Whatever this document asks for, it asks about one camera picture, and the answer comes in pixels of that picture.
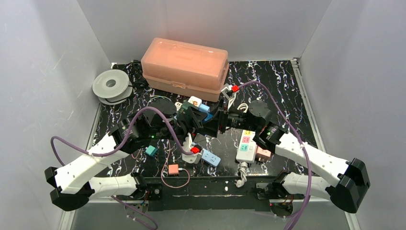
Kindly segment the white cube charger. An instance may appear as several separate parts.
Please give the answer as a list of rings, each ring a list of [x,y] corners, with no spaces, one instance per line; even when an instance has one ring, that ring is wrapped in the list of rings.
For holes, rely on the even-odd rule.
[[[192,104],[193,106],[197,107],[197,108],[199,108],[199,107],[202,105],[202,99],[197,98],[197,97],[195,97],[195,96],[191,96],[191,97],[188,99],[188,102],[189,102],[190,104]]]

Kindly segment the light blue power strip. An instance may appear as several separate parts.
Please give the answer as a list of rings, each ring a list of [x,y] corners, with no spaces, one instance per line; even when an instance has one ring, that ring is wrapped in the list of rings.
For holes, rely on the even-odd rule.
[[[221,159],[211,153],[210,151],[203,149],[202,151],[202,160],[208,164],[210,164],[213,167],[217,167],[221,161]]]

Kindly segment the small pink usb charger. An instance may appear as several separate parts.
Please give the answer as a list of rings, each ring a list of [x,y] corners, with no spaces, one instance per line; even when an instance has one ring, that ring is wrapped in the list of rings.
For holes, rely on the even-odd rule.
[[[179,175],[179,165],[178,164],[171,164],[168,166],[168,175],[175,176]]]

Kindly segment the blue plug adapter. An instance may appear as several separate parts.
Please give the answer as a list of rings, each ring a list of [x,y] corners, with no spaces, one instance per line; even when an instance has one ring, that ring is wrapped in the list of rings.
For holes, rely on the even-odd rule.
[[[214,116],[211,113],[207,113],[206,118],[202,121],[203,124],[211,120]]]

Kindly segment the white long power strip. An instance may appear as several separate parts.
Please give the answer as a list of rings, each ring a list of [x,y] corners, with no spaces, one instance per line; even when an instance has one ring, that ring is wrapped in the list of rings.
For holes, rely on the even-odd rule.
[[[257,151],[257,144],[253,140],[255,132],[243,130],[236,154],[236,161],[239,163],[254,163]]]

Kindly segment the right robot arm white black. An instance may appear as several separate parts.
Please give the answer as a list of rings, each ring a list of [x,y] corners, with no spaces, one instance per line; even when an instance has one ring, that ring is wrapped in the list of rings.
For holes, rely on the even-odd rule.
[[[260,100],[252,101],[245,113],[228,111],[223,100],[209,118],[203,121],[204,132],[216,136],[226,127],[255,132],[253,141],[264,150],[286,157],[310,169],[308,175],[281,172],[272,183],[279,195],[303,194],[330,200],[348,213],[356,213],[371,183],[366,164],[354,158],[351,161],[331,156],[303,141],[292,131],[279,125],[276,115]]]

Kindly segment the teal plug adapter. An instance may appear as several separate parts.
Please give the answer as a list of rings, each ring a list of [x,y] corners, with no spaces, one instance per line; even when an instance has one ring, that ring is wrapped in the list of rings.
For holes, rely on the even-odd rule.
[[[155,155],[156,155],[156,153],[157,153],[157,151],[158,151],[157,147],[154,147],[154,146],[151,146],[151,145],[150,145],[150,146],[148,146],[148,147],[146,148],[145,154],[146,154],[147,156],[149,156],[149,157],[154,158]]]

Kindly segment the pink translucent plastic storage box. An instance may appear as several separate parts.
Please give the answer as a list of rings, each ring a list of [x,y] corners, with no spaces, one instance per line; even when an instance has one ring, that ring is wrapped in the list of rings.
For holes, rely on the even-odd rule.
[[[155,38],[141,59],[151,88],[218,101],[228,75],[226,50]]]

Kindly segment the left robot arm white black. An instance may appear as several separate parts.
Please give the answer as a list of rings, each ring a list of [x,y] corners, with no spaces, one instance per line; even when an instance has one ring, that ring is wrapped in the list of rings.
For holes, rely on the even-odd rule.
[[[92,148],[82,149],[77,159],[45,170],[45,179],[53,187],[52,204],[72,211],[92,199],[108,196],[160,200],[163,184],[139,172],[118,177],[98,177],[98,173],[136,150],[148,148],[154,139],[173,140],[183,154],[196,155],[198,149],[191,146],[191,141],[202,130],[207,116],[206,109],[189,102],[180,108],[173,103],[155,103],[140,109],[108,131]]]

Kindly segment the pink plug adapter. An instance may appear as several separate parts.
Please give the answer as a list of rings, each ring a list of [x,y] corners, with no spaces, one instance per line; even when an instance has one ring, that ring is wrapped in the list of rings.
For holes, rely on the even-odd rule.
[[[257,146],[256,159],[259,162],[267,162],[271,158],[271,152],[269,150],[262,149]]]

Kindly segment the dark green cube charger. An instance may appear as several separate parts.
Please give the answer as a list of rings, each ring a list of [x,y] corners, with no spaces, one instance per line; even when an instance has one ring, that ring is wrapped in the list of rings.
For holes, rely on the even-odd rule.
[[[179,111],[177,112],[177,122],[181,125],[185,125],[187,127],[192,126],[192,114],[194,108],[191,106],[181,106]]]

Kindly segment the white usb charging hub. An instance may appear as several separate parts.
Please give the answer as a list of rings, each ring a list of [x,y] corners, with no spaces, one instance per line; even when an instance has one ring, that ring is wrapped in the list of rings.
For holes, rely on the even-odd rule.
[[[178,110],[180,110],[180,108],[182,107],[182,103],[176,102],[176,103],[175,103],[175,106],[176,106],[176,110],[178,111]]]

